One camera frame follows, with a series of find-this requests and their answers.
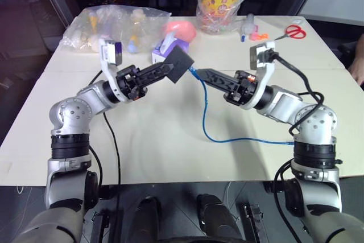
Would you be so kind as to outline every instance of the black sponge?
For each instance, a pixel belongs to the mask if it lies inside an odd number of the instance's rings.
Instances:
[[[179,78],[181,78],[187,69],[192,66],[194,61],[179,46],[176,46],[169,53],[163,63],[173,64],[173,70],[167,75],[167,77],[176,84]]]

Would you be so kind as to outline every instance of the pink balloon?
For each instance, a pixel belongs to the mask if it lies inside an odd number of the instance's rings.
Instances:
[[[190,43],[196,36],[196,29],[189,21],[173,21],[166,24],[164,36],[171,31],[176,31],[175,38]]]

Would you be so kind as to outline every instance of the black cable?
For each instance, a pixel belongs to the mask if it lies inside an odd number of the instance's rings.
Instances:
[[[301,240],[299,239],[298,235],[296,234],[295,230],[293,229],[293,227],[291,226],[291,224],[288,222],[286,216],[284,215],[283,211],[282,211],[282,208],[279,204],[279,200],[278,200],[278,194],[277,194],[277,181],[278,181],[278,176],[280,175],[281,178],[283,177],[283,172],[284,170],[287,170],[288,168],[290,168],[291,166],[291,160],[290,159],[289,161],[285,162],[284,165],[282,165],[277,173],[275,174],[274,176],[274,180],[273,180],[273,195],[274,195],[274,202],[275,202],[275,205],[277,207],[277,210],[281,216],[281,218],[283,219],[285,225],[287,226],[287,228],[289,229],[289,231],[292,233],[293,237],[295,238],[296,242],[297,243],[302,243]]]
[[[97,72],[97,74],[95,75],[95,77],[91,80],[91,82],[88,85],[92,85],[96,79],[101,75],[102,71]]]
[[[298,93],[298,95],[308,95],[308,92],[303,92],[303,93]],[[307,118],[309,118],[317,109],[319,109],[320,107],[322,107],[323,103],[324,103],[324,95],[320,92],[313,92],[313,94],[318,95],[319,96],[319,101],[316,104],[316,106],[311,109],[306,115],[304,115],[302,118],[299,119],[299,121],[297,121],[295,124],[293,124],[289,129],[288,132],[293,136],[295,133],[293,133],[293,130],[295,128],[297,128],[301,123],[303,123],[305,120],[307,120]]]
[[[115,242],[116,228],[117,228],[117,225],[118,225],[118,218],[119,218],[119,213],[118,213],[119,212],[119,201],[120,201],[119,188],[120,188],[120,184],[121,184],[120,154],[119,154],[119,148],[118,148],[118,144],[117,144],[117,141],[116,141],[114,130],[111,127],[105,112],[103,113],[103,115],[104,115],[105,122],[107,123],[107,126],[109,127],[110,132],[111,132],[111,134],[113,136],[116,156],[117,156],[117,159],[118,159],[118,189],[117,189],[117,201],[116,201],[116,217],[115,217],[115,229],[113,230],[113,236],[112,236],[113,242]]]
[[[102,71],[99,71],[95,75],[95,77],[91,80],[91,82],[89,83],[89,85],[92,85],[96,81],[96,79],[100,76],[101,73],[102,73]],[[119,148],[118,148],[118,144],[117,144],[117,141],[116,141],[116,137],[115,137],[114,130],[113,130],[112,126],[110,125],[109,120],[107,119],[107,116],[106,116],[106,113],[105,112],[103,113],[103,115],[104,115],[104,120],[105,120],[107,126],[109,127],[110,132],[111,132],[111,134],[113,136],[114,146],[115,146],[115,151],[116,151],[116,156],[117,156],[117,159],[118,159],[118,189],[117,189],[116,217],[115,217],[115,229],[113,230],[113,235],[112,235],[113,241],[115,241],[116,227],[117,227],[118,219],[119,219],[119,214],[118,214],[118,211],[119,211],[119,201],[120,201],[119,188],[120,188],[120,185],[121,185],[120,153],[119,153]]]
[[[284,181],[284,178],[283,178],[283,173],[284,172],[286,172],[288,169],[290,169],[291,168],[291,165],[289,164],[289,165],[287,165],[287,166],[285,166],[285,168],[283,168],[283,171],[280,173],[280,180],[281,181]]]
[[[95,160],[96,160],[97,165],[98,165],[98,169],[100,171],[100,179],[98,181],[98,192],[100,193],[101,186],[102,186],[102,178],[103,178],[102,166],[101,166],[100,159],[98,158],[95,150],[91,147],[91,145],[89,146],[89,149],[90,149],[91,153],[93,154],[93,156],[95,157]]]
[[[322,105],[324,103],[324,98],[325,97],[320,92],[314,92],[311,89],[311,86],[309,85],[309,81],[308,81],[306,75],[302,71],[300,71],[298,68],[296,68],[294,65],[290,64],[289,62],[285,61],[276,52],[271,51],[271,54],[272,54],[272,57],[274,59],[276,59],[278,62],[280,62],[281,64],[283,64],[286,68],[288,68],[289,70],[295,72],[298,76],[301,77],[301,79],[303,80],[303,83],[304,83],[304,85],[305,85],[305,87],[307,89],[307,92],[299,93],[299,95],[309,94],[317,102],[317,105],[312,110],[310,110],[307,114],[305,114],[302,118],[300,118],[299,121],[297,121],[294,125],[292,125],[290,127],[290,129],[288,130],[288,132],[293,136],[293,135],[295,135],[295,133],[293,133],[293,130],[295,128],[297,128],[301,123],[303,123],[307,118],[309,118],[317,109],[319,109],[320,107],[322,107]]]

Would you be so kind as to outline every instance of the blue cable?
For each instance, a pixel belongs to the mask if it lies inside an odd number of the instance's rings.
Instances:
[[[264,139],[255,139],[255,138],[235,138],[235,139],[225,139],[223,141],[218,141],[218,140],[213,139],[212,137],[210,137],[209,134],[206,131],[206,126],[205,126],[206,113],[207,113],[207,108],[208,108],[208,105],[209,105],[206,84],[199,77],[199,75],[196,73],[196,70],[193,67],[190,67],[189,68],[189,71],[191,72],[192,75],[194,75],[194,77],[196,79],[198,79],[198,81],[201,82],[202,87],[204,88],[204,93],[205,93],[205,107],[204,107],[204,114],[202,116],[202,129],[203,129],[204,134],[207,137],[207,139],[209,139],[212,142],[218,142],[218,143],[235,142],[235,141],[255,141],[255,142],[268,143],[268,144],[271,144],[271,145],[293,145],[294,144],[294,142],[271,142],[271,141],[266,141]]]

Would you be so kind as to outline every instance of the silver metal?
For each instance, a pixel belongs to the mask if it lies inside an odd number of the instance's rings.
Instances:
[[[92,112],[95,115],[117,106],[117,104],[112,103],[107,98],[104,89],[102,88],[104,82],[105,81],[98,81],[80,90],[77,94],[78,98],[89,102]]]
[[[332,237],[330,243],[362,242],[364,223],[353,216],[341,213],[340,188],[332,187],[330,183],[307,180],[297,180],[297,182],[301,187],[304,203],[304,217],[301,221],[314,242],[325,243],[330,237]],[[336,208],[338,212],[332,211],[332,208]],[[344,231],[332,235],[341,229]]]
[[[90,162],[91,162],[90,154],[79,156],[77,158],[48,160],[47,186],[45,188],[45,195],[44,195],[46,208],[49,208],[50,205],[52,204],[53,198],[51,198],[50,196],[53,196],[54,193],[51,193],[51,184],[54,182],[53,177],[55,176],[55,174],[62,172],[84,170],[85,169],[84,166],[90,165],[89,164]]]
[[[291,168],[298,172],[298,179],[310,180],[313,182],[334,183],[338,189],[339,185],[339,168],[319,169],[300,165],[294,160],[291,161]]]
[[[83,209],[54,208],[38,214],[16,237],[13,243],[80,242]]]
[[[88,134],[89,123],[94,116],[85,100],[73,97],[60,101],[49,111],[49,118],[54,125],[52,135]]]
[[[305,116],[314,107],[315,105],[310,105],[299,110],[294,123],[299,121],[301,117]],[[336,113],[331,108],[322,106],[299,126],[300,133],[295,135],[295,140],[313,145],[331,145],[336,141],[332,137],[332,131],[336,126]]]
[[[278,122],[294,124],[297,112],[310,104],[303,102],[302,98],[296,93],[286,89],[272,86],[272,100],[263,109],[257,112],[263,116]]]
[[[60,101],[49,111],[49,118],[54,125],[52,135],[88,134],[91,119],[116,104],[110,102],[99,81],[82,90],[77,96]]]
[[[66,176],[53,177],[51,184],[47,186],[45,205],[49,208],[57,201],[67,199],[85,200],[85,181],[87,170],[70,172]]]

